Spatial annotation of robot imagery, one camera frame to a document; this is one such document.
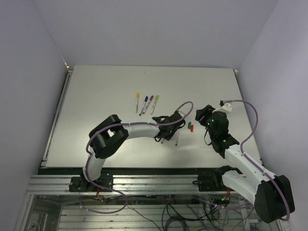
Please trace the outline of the yellow whiteboard marker pen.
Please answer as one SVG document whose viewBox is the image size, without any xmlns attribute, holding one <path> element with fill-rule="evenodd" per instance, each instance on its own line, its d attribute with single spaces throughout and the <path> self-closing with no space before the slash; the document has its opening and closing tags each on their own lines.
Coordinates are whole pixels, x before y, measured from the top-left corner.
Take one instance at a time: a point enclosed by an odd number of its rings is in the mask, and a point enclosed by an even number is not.
<svg viewBox="0 0 308 231">
<path fill-rule="evenodd" d="M 156 105 L 157 105 L 158 99 L 159 99 L 159 95 L 156 95 L 155 100 L 154 100 L 154 103 L 153 103 L 153 106 L 152 106 L 151 111 L 150 111 L 150 115 L 153 114 L 153 112 L 154 112 L 154 110 L 155 110 L 155 107 L 156 107 Z"/>
</svg>

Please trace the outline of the purple whiteboard marker pen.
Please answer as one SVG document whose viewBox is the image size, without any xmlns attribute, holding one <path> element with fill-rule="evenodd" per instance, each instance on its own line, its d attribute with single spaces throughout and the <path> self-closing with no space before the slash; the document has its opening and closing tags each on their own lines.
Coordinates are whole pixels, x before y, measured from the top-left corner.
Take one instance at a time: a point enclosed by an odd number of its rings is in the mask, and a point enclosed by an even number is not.
<svg viewBox="0 0 308 231">
<path fill-rule="evenodd" d="M 143 110 L 143 114 L 145 114 L 146 113 L 146 111 L 147 111 L 147 109 L 148 109 L 148 107 L 149 107 L 149 105 L 150 105 L 150 103 L 151 103 L 151 101 L 152 101 L 152 99 L 153 99 L 153 95 L 148 99 L 148 101 L 147 101 L 147 104 L 146 104 L 146 106 L 145 106 L 145 108 L 144 108 L 144 110 Z"/>
</svg>

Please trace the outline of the blue whiteboard marker pen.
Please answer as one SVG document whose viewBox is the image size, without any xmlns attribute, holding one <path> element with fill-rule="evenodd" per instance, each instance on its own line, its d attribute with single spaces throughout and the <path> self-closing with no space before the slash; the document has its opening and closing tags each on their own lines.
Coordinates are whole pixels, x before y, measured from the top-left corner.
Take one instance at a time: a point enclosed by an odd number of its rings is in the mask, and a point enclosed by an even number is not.
<svg viewBox="0 0 308 231">
<path fill-rule="evenodd" d="M 147 101 L 148 101 L 148 96 L 146 96 L 145 99 L 144 99 L 144 102 L 143 102 L 141 111 L 140 111 L 140 113 L 139 113 L 139 116 L 142 115 L 142 113 L 143 113 L 143 111 L 144 111 L 144 109 L 145 109 L 145 106 L 146 106 L 146 104 L 147 104 Z"/>
</svg>

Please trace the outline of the orange whiteboard marker pen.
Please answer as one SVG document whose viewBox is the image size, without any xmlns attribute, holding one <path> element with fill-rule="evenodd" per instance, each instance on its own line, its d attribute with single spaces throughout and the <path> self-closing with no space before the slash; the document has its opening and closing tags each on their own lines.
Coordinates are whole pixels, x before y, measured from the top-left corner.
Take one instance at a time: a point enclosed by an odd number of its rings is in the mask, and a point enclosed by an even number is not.
<svg viewBox="0 0 308 231">
<path fill-rule="evenodd" d="M 139 97 L 140 97 L 140 94 L 137 92 L 137 93 L 136 93 L 135 113 L 138 113 Z"/>
</svg>

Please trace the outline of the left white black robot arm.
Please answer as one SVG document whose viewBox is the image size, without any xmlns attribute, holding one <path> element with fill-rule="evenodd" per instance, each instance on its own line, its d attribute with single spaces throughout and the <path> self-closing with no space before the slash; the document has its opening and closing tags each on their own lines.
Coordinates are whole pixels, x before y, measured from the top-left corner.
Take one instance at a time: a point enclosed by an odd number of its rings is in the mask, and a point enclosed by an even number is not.
<svg viewBox="0 0 308 231">
<path fill-rule="evenodd" d="M 89 157 L 83 167 L 82 187 L 87 191 L 97 188 L 106 159 L 114 155 L 126 140 L 153 138 L 156 142 L 168 141 L 185 125 L 185 117 L 178 110 L 170 116 L 152 117 L 145 122 L 123 122 L 117 115 L 107 117 L 89 133 L 90 140 L 86 145 Z"/>
</svg>

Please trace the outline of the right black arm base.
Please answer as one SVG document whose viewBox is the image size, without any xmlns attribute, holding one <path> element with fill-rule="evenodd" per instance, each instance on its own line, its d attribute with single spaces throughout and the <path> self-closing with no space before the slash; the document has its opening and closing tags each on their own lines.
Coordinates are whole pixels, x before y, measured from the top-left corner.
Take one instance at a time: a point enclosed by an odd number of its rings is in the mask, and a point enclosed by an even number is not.
<svg viewBox="0 0 308 231">
<path fill-rule="evenodd" d="M 239 169 L 228 165 L 215 169 L 211 168 L 198 174 L 197 180 L 194 180 L 192 184 L 198 186 L 199 192 L 226 191 L 227 187 L 222 182 L 222 175 L 231 170 L 235 170 L 237 173 L 241 174 Z"/>
</svg>

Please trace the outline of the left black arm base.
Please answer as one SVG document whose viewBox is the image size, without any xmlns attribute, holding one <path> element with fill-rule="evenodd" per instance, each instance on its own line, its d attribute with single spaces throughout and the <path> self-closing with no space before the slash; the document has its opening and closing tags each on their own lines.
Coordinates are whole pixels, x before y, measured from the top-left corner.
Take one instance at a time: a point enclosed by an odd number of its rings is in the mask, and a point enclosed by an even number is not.
<svg viewBox="0 0 308 231">
<path fill-rule="evenodd" d="M 113 176 L 107 172 L 101 172 L 101 176 L 97 180 L 93 180 L 94 183 L 106 187 L 108 189 L 113 186 Z M 83 171 L 80 171 L 78 177 L 72 177 L 69 184 L 70 192 L 96 192 L 96 191 L 108 192 L 106 189 L 101 189 L 92 183 L 88 182 L 83 174 Z"/>
</svg>

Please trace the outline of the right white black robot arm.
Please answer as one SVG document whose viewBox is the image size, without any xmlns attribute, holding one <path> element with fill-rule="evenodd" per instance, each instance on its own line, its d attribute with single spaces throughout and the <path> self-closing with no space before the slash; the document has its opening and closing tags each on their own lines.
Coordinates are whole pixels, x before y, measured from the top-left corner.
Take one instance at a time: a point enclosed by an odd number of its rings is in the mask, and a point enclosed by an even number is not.
<svg viewBox="0 0 308 231">
<path fill-rule="evenodd" d="M 288 221 L 295 211 L 289 179 L 269 171 L 244 151 L 244 144 L 229 133 L 227 113 L 231 110 L 230 103 L 222 103 L 217 109 L 207 105 L 196 111 L 196 121 L 205 127 L 210 138 L 208 145 L 235 166 L 218 168 L 212 178 L 213 187 L 219 191 L 226 187 L 235 190 L 254 206 L 265 223 Z"/>
</svg>

